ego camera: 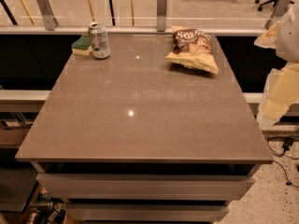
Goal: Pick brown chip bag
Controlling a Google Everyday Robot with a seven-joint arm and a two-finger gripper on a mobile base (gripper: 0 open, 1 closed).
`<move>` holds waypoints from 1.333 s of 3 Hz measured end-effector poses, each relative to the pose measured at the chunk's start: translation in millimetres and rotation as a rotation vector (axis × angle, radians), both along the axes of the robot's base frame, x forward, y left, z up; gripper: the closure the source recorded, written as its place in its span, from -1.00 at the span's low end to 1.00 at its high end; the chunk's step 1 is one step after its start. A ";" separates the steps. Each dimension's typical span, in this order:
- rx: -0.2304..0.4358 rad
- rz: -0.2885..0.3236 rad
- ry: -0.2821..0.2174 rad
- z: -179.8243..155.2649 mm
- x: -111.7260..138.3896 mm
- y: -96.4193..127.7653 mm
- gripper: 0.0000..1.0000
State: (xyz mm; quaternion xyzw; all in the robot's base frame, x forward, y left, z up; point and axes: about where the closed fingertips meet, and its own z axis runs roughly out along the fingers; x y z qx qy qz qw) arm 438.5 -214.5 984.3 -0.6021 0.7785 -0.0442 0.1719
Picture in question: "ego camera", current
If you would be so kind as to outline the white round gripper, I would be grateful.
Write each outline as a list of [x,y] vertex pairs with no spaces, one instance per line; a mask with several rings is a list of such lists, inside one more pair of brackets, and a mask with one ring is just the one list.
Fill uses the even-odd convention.
[[276,49],[276,55],[288,61],[282,69],[271,70],[264,87],[262,116],[279,121],[299,100],[299,6],[291,5],[280,21],[255,39],[254,45]]

